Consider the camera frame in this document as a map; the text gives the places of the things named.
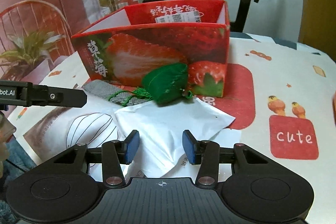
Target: white paper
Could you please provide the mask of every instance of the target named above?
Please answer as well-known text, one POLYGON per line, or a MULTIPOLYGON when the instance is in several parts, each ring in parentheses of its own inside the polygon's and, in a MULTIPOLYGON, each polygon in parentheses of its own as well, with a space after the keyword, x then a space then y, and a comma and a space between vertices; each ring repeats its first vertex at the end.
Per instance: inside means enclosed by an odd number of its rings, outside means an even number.
POLYGON ((129 106, 116 111, 115 118, 123 138, 133 129, 140 133, 140 147, 127 178, 139 170, 147 177, 163 176, 184 154, 184 130, 190 130, 198 140, 208 140, 235 119, 198 98, 161 107, 153 101, 129 106))
MULTIPOLYGON (((240 142, 241 131, 235 129, 225 128, 219 131, 210 140, 218 143, 221 147, 232 148, 235 143, 240 142)), ((170 170, 163 178, 191 178, 195 182, 199 165, 191 165, 188 162, 186 155, 184 154, 177 165, 170 170)), ((220 164, 218 181, 225 181, 229 176, 231 176, 231 164, 220 164)))

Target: white paper bag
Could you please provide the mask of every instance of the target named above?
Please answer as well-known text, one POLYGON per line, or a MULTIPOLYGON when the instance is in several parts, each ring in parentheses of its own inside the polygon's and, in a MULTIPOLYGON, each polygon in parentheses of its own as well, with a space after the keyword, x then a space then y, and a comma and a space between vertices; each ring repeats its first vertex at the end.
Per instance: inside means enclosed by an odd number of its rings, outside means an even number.
POLYGON ((140 147, 127 178, 136 176, 139 170, 147 177, 163 176, 184 154, 184 130, 190 130, 198 140, 208 140, 234 119, 198 98, 177 100, 167 106, 151 101, 119 109, 115 122, 123 137, 133 129, 140 133, 140 147))

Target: blue fabric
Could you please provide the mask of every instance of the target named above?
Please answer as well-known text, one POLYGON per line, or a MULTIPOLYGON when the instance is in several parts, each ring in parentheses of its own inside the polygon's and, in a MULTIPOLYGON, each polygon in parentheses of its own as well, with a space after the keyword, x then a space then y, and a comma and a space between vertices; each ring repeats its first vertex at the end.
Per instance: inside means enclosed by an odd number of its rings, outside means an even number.
MULTIPOLYGON (((19 145, 15 138, 7 143, 7 148, 10 151, 8 160, 21 167, 24 170, 34 168, 36 165, 19 145)), ((11 213, 11 209, 6 203, 6 190, 11 180, 16 179, 22 175, 23 172, 15 168, 8 162, 3 162, 3 176, 0 178, 0 224, 12 224, 15 223, 14 216, 11 213)))
POLYGON ((245 34, 243 32, 230 32, 230 37, 233 38, 245 38, 245 39, 253 39, 248 34, 245 34))
POLYGON ((297 44, 295 42, 291 42, 291 41, 288 41, 288 40, 283 40, 283 39, 280 39, 280 38, 273 38, 273 40, 276 44, 279 44, 281 46, 285 46, 285 47, 293 48, 293 49, 297 50, 297 44))

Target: red cardboard box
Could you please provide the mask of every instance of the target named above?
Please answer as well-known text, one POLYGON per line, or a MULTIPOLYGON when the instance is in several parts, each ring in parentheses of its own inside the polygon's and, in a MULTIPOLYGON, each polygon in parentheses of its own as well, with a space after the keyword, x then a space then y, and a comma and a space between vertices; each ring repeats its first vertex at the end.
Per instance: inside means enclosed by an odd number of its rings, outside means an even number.
POLYGON ((138 87, 150 71, 188 64, 189 88, 223 96, 230 21, 224 0, 126 6, 72 37, 91 79, 138 87))

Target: strawberry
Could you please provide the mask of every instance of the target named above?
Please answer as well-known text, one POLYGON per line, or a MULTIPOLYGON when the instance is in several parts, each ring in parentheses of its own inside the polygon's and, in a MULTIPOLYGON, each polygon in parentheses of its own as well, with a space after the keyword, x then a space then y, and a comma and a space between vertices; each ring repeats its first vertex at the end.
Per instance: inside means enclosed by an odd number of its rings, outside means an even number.
POLYGON ((187 63, 179 51, 147 43, 131 35, 113 35, 106 48, 113 73, 122 85, 141 86, 142 78, 152 70, 177 62, 187 63))
POLYGON ((198 61, 188 66, 188 84, 198 95, 222 97, 226 65, 210 61, 198 61))
POLYGON ((135 29, 124 32, 151 43, 172 47, 187 56, 190 63, 204 59, 225 61, 223 29, 171 27, 135 29))

